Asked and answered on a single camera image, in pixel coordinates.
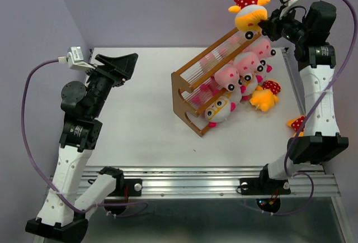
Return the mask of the yellow bear plush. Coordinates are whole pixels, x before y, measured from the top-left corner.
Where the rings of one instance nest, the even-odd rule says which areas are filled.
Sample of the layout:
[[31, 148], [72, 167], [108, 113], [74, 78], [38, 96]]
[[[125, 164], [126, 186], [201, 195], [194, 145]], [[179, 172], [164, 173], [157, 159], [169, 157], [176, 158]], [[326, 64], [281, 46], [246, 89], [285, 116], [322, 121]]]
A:
[[293, 137], [296, 136], [297, 132], [300, 130], [300, 127], [304, 120], [305, 120], [305, 115], [301, 115], [297, 118], [288, 120], [286, 122], [287, 127], [290, 127], [294, 130]]
[[235, 14], [235, 26], [247, 40], [261, 32], [259, 23], [268, 19], [266, 5], [271, 0], [233, 0], [235, 5], [228, 8], [229, 13]]
[[281, 92], [281, 85], [273, 80], [266, 80], [252, 93], [249, 103], [262, 112], [268, 112], [279, 103], [278, 94]]

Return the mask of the pink plush with wheels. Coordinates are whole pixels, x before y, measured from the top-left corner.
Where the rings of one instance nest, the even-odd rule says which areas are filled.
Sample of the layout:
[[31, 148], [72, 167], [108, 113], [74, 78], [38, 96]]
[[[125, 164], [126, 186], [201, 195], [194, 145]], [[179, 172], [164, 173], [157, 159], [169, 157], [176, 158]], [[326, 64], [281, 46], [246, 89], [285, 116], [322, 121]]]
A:
[[255, 53], [259, 61], [276, 55], [276, 51], [272, 48], [270, 40], [265, 37], [256, 39], [242, 51], [242, 53], [248, 52]]

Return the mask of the white glasses plush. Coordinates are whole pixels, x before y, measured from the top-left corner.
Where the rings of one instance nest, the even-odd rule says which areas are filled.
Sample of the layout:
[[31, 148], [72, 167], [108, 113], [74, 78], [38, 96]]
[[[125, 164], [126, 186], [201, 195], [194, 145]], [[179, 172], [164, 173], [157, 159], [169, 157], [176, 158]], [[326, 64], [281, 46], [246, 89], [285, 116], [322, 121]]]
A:
[[247, 101], [258, 87], [258, 84], [263, 81], [263, 77], [260, 75], [245, 75], [241, 77], [241, 81], [242, 85], [246, 88], [242, 93], [242, 100]]
[[[198, 94], [190, 98], [190, 102], [200, 107], [212, 97], [211, 90], [200, 90]], [[200, 114], [199, 119], [205, 120], [210, 127], [216, 127], [218, 123], [225, 121], [236, 107], [228, 98], [220, 96]]]
[[[218, 94], [221, 90], [220, 87], [217, 88], [212, 86], [209, 86], [209, 89], [211, 90], [212, 95]], [[242, 92], [241, 90], [237, 90], [237, 89], [232, 92], [226, 90], [225, 92], [222, 93], [222, 96], [228, 98], [232, 103], [234, 103], [237, 106], [242, 99]]]

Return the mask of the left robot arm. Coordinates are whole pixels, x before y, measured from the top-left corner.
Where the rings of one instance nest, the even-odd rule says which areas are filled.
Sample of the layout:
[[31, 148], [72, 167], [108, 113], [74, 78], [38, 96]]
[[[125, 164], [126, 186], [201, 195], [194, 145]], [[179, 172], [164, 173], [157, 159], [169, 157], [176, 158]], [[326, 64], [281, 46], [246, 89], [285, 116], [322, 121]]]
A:
[[130, 187], [124, 173], [110, 166], [102, 168], [95, 181], [83, 194], [78, 194], [83, 171], [97, 144], [102, 123], [98, 117], [110, 91], [131, 79], [138, 59], [136, 53], [120, 57], [96, 55], [96, 63], [84, 61], [78, 49], [55, 59], [73, 70], [85, 72], [85, 83], [72, 81], [61, 91], [64, 124], [59, 139], [58, 161], [44, 204], [33, 219], [27, 221], [26, 232], [59, 242], [81, 242], [90, 217], [103, 207], [118, 217], [130, 204], [105, 203], [110, 196], [128, 197]]

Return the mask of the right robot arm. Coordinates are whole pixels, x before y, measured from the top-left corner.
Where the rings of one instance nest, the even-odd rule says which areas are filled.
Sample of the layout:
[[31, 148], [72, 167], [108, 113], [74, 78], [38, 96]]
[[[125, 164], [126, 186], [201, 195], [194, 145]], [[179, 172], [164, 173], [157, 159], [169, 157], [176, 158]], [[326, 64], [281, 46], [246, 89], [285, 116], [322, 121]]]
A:
[[299, 129], [304, 135], [289, 139], [286, 154], [265, 165], [253, 183], [261, 193], [282, 187], [306, 165], [329, 161], [348, 147], [348, 138], [341, 135], [335, 118], [332, 84], [336, 54], [327, 42], [336, 7], [325, 1], [314, 2], [301, 21], [295, 18], [296, 9], [286, 3], [259, 24], [271, 41], [284, 38], [294, 44], [306, 112]]

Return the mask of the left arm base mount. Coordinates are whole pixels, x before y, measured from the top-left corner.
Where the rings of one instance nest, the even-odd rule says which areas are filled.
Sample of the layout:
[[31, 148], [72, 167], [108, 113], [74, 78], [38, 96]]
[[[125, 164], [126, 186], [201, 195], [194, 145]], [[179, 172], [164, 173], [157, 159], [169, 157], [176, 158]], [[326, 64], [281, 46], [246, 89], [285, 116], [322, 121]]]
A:
[[115, 207], [112, 204], [130, 203], [130, 197], [140, 197], [142, 195], [143, 180], [142, 179], [124, 179], [124, 183], [116, 188], [105, 199], [104, 210], [108, 216], [113, 218], [129, 218], [135, 217], [144, 211], [146, 206], [134, 212], [135, 205]]

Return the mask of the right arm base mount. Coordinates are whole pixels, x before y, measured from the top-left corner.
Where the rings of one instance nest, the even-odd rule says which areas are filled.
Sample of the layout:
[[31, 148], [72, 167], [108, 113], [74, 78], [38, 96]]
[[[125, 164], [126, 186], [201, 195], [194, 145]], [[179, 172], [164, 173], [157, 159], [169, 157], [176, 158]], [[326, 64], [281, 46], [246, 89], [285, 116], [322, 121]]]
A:
[[259, 178], [241, 178], [236, 189], [243, 196], [257, 196], [256, 203], [260, 210], [278, 213], [281, 207], [281, 195], [291, 194], [288, 180], [264, 180]]

